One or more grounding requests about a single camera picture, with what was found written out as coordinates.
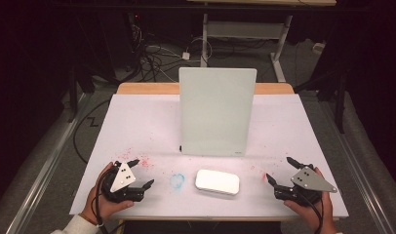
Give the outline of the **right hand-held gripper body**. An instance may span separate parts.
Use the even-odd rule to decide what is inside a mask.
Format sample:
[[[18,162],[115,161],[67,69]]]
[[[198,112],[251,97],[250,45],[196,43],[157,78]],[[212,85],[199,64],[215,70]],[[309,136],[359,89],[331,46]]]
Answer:
[[[337,193],[337,188],[323,179],[313,169],[304,166],[291,177],[293,187],[279,185],[273,181],[274,196],[279,200],[291,200],[308,207],[317,204],[323,192]]]

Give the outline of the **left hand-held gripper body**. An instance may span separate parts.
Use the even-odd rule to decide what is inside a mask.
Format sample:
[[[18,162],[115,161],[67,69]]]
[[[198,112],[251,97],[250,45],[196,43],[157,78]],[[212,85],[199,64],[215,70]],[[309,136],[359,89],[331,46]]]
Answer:
[[[141,187],[131,187],[131,184],[137,179],[127,163],[116,161],[112,168],[105,173],[101,182],[101,193],[110,202],[140,202],[144,197],[146,190]]]

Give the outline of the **white whiteboard eraser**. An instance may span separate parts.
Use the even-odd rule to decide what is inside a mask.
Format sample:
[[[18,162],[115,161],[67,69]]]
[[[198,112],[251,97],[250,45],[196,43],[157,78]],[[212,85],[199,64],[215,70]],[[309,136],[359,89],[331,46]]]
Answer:
[[[195,185],[201,190],[236,195],[240,190],[240,178],[235,174],[225,172],[199,170]]]

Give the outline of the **person's left hand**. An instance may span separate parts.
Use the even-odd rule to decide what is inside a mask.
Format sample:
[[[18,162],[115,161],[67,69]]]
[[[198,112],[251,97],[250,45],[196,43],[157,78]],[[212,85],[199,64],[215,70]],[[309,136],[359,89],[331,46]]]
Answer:
[[[104,196],[100,194],[99,187],[101,184],[102,176],[108,170],[110,170],[112,166],[113,163],[109,162],[100,172],[95,185],[88,194],[85,207],[80,213],[81,216],[84,216],[95,225],[102,224],[105,220],[109,219],[115,213],[124,211],[135,204],[133,201],[113,203],[105,199]]]

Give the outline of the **person's right hand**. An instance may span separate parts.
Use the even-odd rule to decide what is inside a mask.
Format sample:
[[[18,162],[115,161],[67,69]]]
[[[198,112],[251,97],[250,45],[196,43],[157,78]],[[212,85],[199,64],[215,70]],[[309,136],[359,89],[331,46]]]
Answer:
[[[322,193],[322,200],[315,204],[315,209],[300,206],[291,200],[285,200],[283,204],[300,215],[314,234],[318,231],[320,234],[337,234],[329,192]]]

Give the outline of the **black stand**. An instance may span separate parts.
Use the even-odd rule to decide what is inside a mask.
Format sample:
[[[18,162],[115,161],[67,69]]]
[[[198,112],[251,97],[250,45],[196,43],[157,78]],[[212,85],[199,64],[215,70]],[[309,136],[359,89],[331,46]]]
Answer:
[[[304,90],[316,90],[320,101],[335,101],[334,121],[338,131],[343,134],[343,112],[346,89],[346,72],[330,71],[326,74],[311,78],[309,81],[297,85],[294,92],[297,94]]]
[[[69,123],[75,119],[78,112],[77,86],[80,86],[84,94],[92,94],[95,91],[95,85],[92,81],[90,70],[85,66],[72,65],[68,72]]]

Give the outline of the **pale green glass whiteboard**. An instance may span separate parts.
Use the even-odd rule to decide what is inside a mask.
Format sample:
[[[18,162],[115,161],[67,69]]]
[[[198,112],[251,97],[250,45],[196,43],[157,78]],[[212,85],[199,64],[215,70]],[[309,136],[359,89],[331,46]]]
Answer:
[[[179,71],[181,152],[246,154],[257,71],[182,67]]]

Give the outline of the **aluminium rail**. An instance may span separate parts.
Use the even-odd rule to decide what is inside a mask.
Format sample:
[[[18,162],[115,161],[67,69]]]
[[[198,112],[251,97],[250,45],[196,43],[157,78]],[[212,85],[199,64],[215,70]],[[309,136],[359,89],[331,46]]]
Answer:
[[[342,114],[343,133],[336,125],[336,107],[327,102],[321,106],[342,145],[346,165],[377,233],[396,234],[396,182],[368,138],[351,100],[346,101]]]
[[[9,226],[3,230],[4,234],[24,233],[91,97],[91,94],[80,95],[77,112],[67,109],[62,113],[21,165],[7,191],[4,211],[13,213]]]

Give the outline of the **white metal frame desk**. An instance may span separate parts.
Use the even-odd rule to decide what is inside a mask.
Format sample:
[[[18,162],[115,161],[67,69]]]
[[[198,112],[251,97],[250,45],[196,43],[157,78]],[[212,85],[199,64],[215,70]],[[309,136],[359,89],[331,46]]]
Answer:
[[[257,10],[262,7],[278,7],[285,10],[295,10],[302,7],[304,10],[321,10],[324,7],[333,7],[337,0],[189,0],[199,3],[203,7],[213,7],[215,4],[225,4],[228,7],[243,5],[244,7],[255,7]],[[202,49],[200,66],[209,65],[210,52],[213,48],[209,42],[212,38],[238,38],[238,39],[262,39],[277,40],[276,50],[269,54],[275,77],[278,82],[286,81],[281,64],[280,56],[291,27],[293,13],[285,14],[283,22],[252,22],[236,18],[235,20],[209,19],[209,14],[203,15],[202,22]]]

